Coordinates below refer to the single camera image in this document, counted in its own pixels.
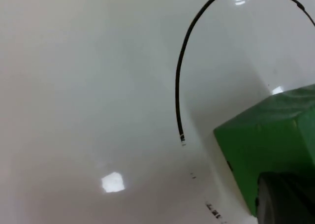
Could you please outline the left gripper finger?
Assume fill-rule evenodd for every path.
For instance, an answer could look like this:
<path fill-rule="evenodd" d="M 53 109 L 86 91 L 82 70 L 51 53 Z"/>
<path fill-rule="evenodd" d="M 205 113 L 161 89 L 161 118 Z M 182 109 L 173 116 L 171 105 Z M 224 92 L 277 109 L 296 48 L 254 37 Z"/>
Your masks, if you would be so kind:
<path fill-rule="evenodd" d="M 315 178 L 293 173 L 261 173 L 255 199 L 259 224 L 313 224 Z"/>

